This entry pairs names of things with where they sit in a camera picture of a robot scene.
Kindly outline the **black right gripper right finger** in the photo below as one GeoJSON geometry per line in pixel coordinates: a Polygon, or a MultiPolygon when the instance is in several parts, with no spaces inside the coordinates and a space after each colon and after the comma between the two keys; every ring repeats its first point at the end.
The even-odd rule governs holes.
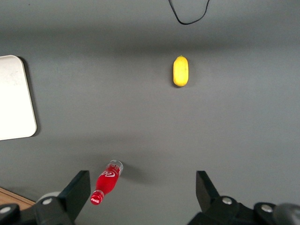
{"type": "Polygon", "coordinates": [[[253,225],[254,213],[229,196],[220,196],[205,171],[196,172],[196,197],[201,212],[190,225],[253,225]]]}

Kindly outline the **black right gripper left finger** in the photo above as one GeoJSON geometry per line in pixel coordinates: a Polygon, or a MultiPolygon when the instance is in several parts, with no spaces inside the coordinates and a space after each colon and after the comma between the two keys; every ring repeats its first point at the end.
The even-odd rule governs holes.
{"type": "Polygon", "coordinates": [[[38,225],[74,225],[90,196],[90,172],[80,171],[58,194],[35,204],[38,225]]]}

